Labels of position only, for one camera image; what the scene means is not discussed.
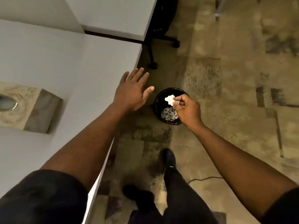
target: chair wheel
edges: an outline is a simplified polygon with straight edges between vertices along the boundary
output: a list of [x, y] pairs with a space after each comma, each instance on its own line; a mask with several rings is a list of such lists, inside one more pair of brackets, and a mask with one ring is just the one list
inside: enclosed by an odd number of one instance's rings
[[173, 44], [172, 44], [172, 47], [173, 48], [179, 48], [180, 47], [180, 41], [175, 41]]
[[156, 62], [150, 63], [149, 68], [153, 69], [153, 70], [156, 70], [158, 68], [158, 64]]

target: black shoe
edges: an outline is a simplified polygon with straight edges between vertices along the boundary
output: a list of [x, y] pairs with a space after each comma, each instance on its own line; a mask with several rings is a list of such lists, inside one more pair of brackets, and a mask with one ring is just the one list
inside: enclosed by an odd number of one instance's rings
[[123, 194], [126, 198], [134, 201], [154, 201], [155, 196], [150, 191], [140, 190], [135, 185], [129, 184], [123, 187]]
[[165, 148], [162, 151], [162, 159], [163, 159], [165, 168], [175, 168], [176, 169], [176, 158], [174, 156], [174, 153], [169, 148]]

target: person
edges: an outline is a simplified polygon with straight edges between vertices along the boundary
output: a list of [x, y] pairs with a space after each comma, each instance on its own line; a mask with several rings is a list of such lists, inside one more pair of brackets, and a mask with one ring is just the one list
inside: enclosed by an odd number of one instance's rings
[[[82, 222], [87, 195], [105, 161], [118, 124], [143, 106], [154, 90], [143, 91], [143, 68], [126, 72], [112, 104], [91, 124], [0, 199], [0, 223]], [[240, 202], [262, 224], [299, 223], [298, 185], [265, 162], [226, 141], [202, 122], [200, 104], [187, 95], [175, 98], [180, 120], [206, 149]], [[135, 200], [129, 223], [217, 223], [200, 196], [184, 181], [174, 154], [163, 150], [167, 209], [161, 215], [154, 195], [133, 185], [123, 188]]]

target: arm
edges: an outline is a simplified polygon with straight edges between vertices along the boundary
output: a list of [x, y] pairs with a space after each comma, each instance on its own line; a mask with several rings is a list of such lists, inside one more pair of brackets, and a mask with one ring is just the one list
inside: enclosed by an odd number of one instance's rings
[[113, 103], [91, 124], [54, 154], [41, 169], [56, 170], [78, 179], [89, 191], [97, 179], [117, 126], [131, 111], [143, 106], [154, 87], [143, 92], [149, 77], [144, 69], [126, 72], [116, 90]]
[[247, 210], [256, 218], [284, 193], [298, 185], [265, 162], [239, 149], [207, 128], [200, 118], [200, 104], [187, 95], [176, 97], [180, 120], [203, 144], [217, 170]]

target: white desk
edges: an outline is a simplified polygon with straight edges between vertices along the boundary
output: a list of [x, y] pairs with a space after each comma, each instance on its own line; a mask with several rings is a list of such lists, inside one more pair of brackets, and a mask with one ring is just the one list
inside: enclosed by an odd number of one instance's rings
[[66, 0], [84, 30], [144, 41], [157, 0]]
[[106, 109], [123, 73], [136, 67], [141, 45], [5, 20], [0, 29], [0, 80], [42, 87], [65, 101], [50, 135], [0, 128], [1, 197]]

